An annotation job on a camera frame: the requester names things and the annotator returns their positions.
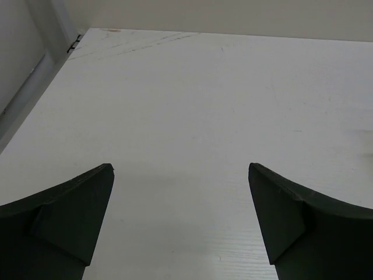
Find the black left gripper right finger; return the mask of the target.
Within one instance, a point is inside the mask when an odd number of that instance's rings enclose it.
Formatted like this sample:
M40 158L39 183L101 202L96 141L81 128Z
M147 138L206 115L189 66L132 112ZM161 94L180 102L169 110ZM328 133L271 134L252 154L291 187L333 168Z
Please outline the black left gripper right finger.
M328 197L259 163L248 181L279 279L372 279L372 210Z

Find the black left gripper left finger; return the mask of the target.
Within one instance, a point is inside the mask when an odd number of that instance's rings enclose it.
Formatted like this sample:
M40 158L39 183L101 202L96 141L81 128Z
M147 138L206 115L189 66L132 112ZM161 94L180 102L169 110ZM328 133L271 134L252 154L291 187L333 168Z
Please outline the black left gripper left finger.
M1 279L82 279L113 185L105 163L1 206Z

